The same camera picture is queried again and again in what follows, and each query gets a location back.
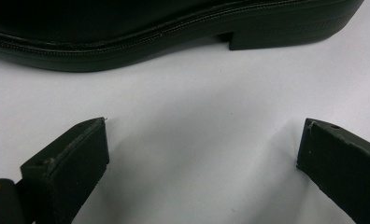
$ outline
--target rubber sole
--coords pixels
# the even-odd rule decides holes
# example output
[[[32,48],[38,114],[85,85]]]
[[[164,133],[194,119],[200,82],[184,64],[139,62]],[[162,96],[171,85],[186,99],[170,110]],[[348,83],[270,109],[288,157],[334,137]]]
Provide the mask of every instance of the rubber sole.
[[[49,70],[92,72],[124,66],[204,36],[233,33],[230,50],[316,42],[346,26],[363,0],[249,1],[207,8],[138,33],[87,44],[0,34],[0,57]]]

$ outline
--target black leather upper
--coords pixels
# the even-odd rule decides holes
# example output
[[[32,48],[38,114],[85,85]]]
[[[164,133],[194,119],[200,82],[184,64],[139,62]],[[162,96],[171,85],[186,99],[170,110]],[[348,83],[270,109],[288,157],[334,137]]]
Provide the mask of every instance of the black leather upper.
[[[104,41],[238,0],[2,0],[0,34],[60,42]]]

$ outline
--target clamp jaw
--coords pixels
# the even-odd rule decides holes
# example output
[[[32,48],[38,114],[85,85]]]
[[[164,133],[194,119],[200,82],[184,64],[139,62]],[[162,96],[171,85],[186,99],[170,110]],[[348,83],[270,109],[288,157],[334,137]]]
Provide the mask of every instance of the clamp jaw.
[[[331,123],[307,119],[297,167],[357,224],[370,224],[370,143]]]
[[[19,183],[0,179],[0,223],[71,223],[108,163],[105,119],[75,125],[21,166]]]

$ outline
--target white backdrop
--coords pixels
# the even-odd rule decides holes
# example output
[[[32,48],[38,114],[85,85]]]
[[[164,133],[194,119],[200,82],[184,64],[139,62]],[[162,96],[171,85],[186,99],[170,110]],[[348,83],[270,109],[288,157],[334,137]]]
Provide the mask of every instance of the white backdrop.
[[[295,163],[305,118],[370,141],[370,0],[298,47],[211,37],[88,74],[0,60],[0,177],[96,117],[111,163],[74,223],[353,223]]]

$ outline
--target shoe heel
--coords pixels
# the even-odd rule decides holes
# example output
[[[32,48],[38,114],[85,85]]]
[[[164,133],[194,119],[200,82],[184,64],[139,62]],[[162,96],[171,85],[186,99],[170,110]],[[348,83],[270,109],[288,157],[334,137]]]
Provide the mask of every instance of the shoe heel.
[[[242,26],[234,31],[229,48],[263,49],[326,39],[346,26],[362,2],[346,0],[242,20]]]

